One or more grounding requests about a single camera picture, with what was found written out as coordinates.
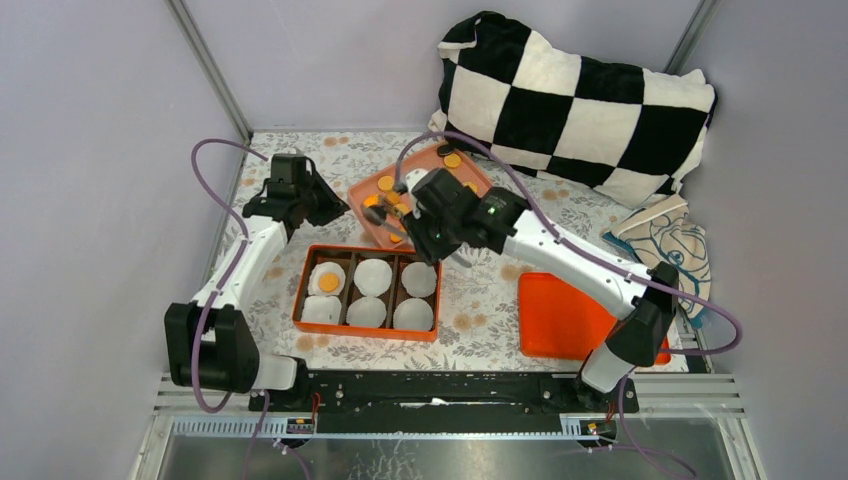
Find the pink cookie tray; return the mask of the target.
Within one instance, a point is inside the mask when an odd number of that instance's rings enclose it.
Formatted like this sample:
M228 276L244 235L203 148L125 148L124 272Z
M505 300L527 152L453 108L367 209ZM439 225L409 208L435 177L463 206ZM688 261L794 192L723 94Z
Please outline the pink cookie tray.
M439 144L432 145L407 156L402 164L402 174L405 175L409 171L418 168L424 170L446 168L463 185L475 186L474 191L479 196L485 194L493 186L488 175L484 173L483 170L479 168L468 155L456 151L455 156L458 157L461 162L455 168L448 167L444 163L443 158L437 154L438 147ZM383 249L410 251L413 249L410 243L393 241L392 234L386 228L368 222L362 213L364 202L369 197L384 194L384 191L379 188L379 180L386 176L393 177L394 172L395 166L394 164L391 164L382 170L369 174L348 190L347 203L352 208L355 218L362 225L367 238L374 245Z

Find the orange cookie box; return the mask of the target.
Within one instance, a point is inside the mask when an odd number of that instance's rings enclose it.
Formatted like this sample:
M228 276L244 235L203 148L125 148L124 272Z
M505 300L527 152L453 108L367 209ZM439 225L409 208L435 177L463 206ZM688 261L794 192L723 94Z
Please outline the orange cookie box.
M434 342L442 265L411 250L314 245L292 312L307 333Z

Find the orange box lid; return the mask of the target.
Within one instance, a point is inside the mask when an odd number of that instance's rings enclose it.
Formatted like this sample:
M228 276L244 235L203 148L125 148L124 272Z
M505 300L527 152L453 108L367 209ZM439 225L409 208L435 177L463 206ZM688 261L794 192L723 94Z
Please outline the orange box lid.
M618 318L559 278L526 272L518 280L518 321L523 355L583 361Z

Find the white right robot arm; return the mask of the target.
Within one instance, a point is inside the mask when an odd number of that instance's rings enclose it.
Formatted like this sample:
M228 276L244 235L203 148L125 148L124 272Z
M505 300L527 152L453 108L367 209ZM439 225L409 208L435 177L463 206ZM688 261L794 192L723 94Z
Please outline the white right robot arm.
M553 274L616 319L573 386L583 410L601 410L623 377L654 364L675 315L667 291L677 284L674 268L651 270L599 250L554 225L528 195L502 187L478 195L444 168L414 169L401 184L411 203L401 223L426 263L442 261L463 245L488 249Z

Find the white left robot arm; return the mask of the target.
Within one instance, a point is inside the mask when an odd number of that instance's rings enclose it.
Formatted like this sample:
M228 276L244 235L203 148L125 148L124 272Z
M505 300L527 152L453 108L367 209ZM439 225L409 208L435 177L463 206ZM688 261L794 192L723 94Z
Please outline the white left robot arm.
M285 410L304 407L311 387L298 376L301 361L260 352L247 313L273 260L301 224L324 226L348 209L312 159L273 155L259 193L241 210L227 209L238 235L223 263L189 302L173 303L165 313L173 383L231 393L272 390Z

